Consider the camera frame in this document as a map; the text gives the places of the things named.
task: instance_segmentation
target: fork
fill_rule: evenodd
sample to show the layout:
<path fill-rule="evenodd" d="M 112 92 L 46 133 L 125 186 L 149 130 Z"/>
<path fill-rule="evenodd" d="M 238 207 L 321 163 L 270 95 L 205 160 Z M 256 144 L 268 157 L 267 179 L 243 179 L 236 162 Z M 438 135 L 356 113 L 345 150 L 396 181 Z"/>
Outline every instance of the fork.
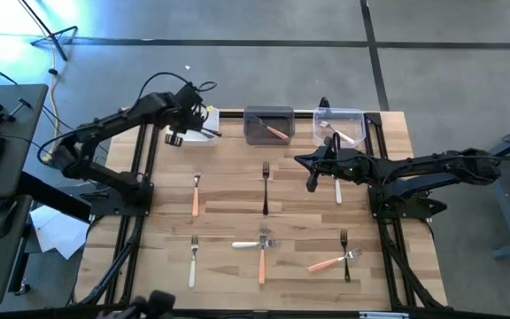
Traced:
<path fill-rule="evenodd" d="M 340 232 L 340 242 L 342 243 L 342 247 L 344 248 L 345 255 L 347 253 L 347 230 L 342 230 Z M 347 267 L 347 259 L 345 259 L 344 264 L 345 264 L 344 280 L 346 283 L 349 283 L 352 279 L 350 278 L 350 270 Z"/>
<path fill-rule="evenodd" d="M 268 229 L 266 224 L 261 224 L 259 231 L 259 242 L 267 241 Z M 259 258 L 259 284 L 265 283 L 265 245 L 261 245 L 261 257 Z"/>
<path fill-rule="evenodd" d="M 198 251 L 198 235 L 192 235 L 192 261 L 190 262 L 190 277 L 188 287 L 194 287 L 196 281 L 196 252 Z"/>
<path fill-rule="evenodd" d="M 312 266 L 308 267 L 308 271 L 314 272 L 314 271 L 322 270 L 322 269 L 324 269 L 328 266 L 331 266 L 331 265 L 333 265 L 339 261 L 342 261 L 342 260 L 356 259 L 356 258 L 360 257 L 361 254 L 363 254 L 363 250 L 361 248 L 356 248 L 356 249 L 350 250 L 342 257 L 334 258 L 333 260 L 323 261 L 323 262 L 317 263 L 315 265 L 312 265 Z"/>
<path fill-rule="evenodd" d="M 192 199 L 192 216 L 198 216 L 199 204 L 198 204 L 198 182 L 200 182 L 200 176 L 202 172 L 194 172 L 194 198 Z"/>
<path fill-rule="evenodd" d="M 263 162 L 263 179 L 265 180 L 265 203 L 263 204 L 263 215 L 269 214 L 269 204 L 267 203 L 267 179 L 269 178 L 269 162 Z"/>

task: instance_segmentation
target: black fork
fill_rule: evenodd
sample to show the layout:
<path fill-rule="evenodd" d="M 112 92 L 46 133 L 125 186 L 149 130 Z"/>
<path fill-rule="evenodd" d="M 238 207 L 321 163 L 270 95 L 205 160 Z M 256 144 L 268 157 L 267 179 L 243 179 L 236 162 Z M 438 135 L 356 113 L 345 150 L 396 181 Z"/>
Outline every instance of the black fork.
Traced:
<path fill-rule="evenodd" d="M 263 215 L 269 214 L 269 204 L 267 203 L 267 179 L 269 178 L 269 162 L 263 162 L 263 179 L 265 180 L 265 203 L 263 204 Z"/>
<path fill-rule="evenodd" d="M 342 230 L 340 233 L 340 242 L 342 243 L 342 247 L 344 248 L 344 256 L 347 253 L 347 230 Z M 350 278 L 350 270 L 347 267 L 347 258 L 344 258 L 345 264 L 345 274 L 344 279 L 346 283 L 349 283 L 352 279 Z"/>

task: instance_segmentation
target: white paper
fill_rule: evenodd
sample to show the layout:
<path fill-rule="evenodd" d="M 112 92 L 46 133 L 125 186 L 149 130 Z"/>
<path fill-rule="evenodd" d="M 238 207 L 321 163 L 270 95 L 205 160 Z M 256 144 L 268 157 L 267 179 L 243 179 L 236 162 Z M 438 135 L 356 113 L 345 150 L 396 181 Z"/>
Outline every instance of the white paper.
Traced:
<path fill-rule="evenodd" d="M 41 206 L 31 212 L 31 219 L 43 252 L 56 248 L 69 259 L 86 242 L 89 224 L 54 208 Z"/>

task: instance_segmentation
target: white handle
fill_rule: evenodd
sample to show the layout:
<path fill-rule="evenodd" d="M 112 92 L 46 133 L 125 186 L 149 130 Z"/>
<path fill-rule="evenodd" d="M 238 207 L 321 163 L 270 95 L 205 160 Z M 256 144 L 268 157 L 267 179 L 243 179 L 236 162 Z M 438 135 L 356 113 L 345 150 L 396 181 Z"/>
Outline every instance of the white handle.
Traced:
<path fill-rule="evenodd" d="M 336 203 L 342 205 L 342 190 L 340 189 L 340 180 L 336 179 Z"/>
<path fill-rule="evenodd" d="M 233 248 L 255 248 L 259 247 L 258 242 L 235 242 L 231 243 Z"/>
<path fill-rule="evenodd" d="M 194 282 L 196 281 L 196 261 L 190 262 L 190 278 L 188 279 L 188 287 L 194 287 Z"/>
<path fill-rule="evenodd" d="M 353 140 L 353 138 L 347 136 L 346 134 L 340 132 L 340 131 L 336 131 L 337 134 L 340 135 L 340 137 L 342 137 L 344 140 L 350 142 L 351 144 L 355 144 L 355 140 Z"/>

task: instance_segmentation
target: plastic container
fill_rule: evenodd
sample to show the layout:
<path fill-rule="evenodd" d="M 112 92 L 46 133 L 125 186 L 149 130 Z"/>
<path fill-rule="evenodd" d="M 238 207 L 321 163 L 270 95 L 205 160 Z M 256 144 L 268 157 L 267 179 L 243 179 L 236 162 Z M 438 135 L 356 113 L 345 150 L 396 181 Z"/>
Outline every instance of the plastic container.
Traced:
<path fill-rule="evenodd" d="M 295 134 L 294 110 L 288 106 L 247 106 L 243 133 L 249 145 L 288 145 Z"/>
<path fill-rule="evenodd" d="M 317 107 L 313 112 L 313 141 L 317 146 L 324 145 L 324 138 L 332 137 L 334 132 L 340 135 L 340 146 L 352 148 L 366 137 L 363 111 Z"/>
<path fill-rule="evenodd" d="M 204 128 L 216 131 L 220 129 L 220 110 L 215 107 L 212 109 L 208 120 L 204 123 Z M 173 131 L 169 128 L 166 129 L 166 132 L 167 134 L 173 133 Z M 213 134 L 206 131 L 202 131 L 202 133 L 206 133 L 208 136 L 213 136 Z M 188 130 L 184 136 L 180 135 L 180 137 L 182 137 L 182 146 L 215 146 L 220 140 L 217 136 L 208 138 L 202 133 Z"/>

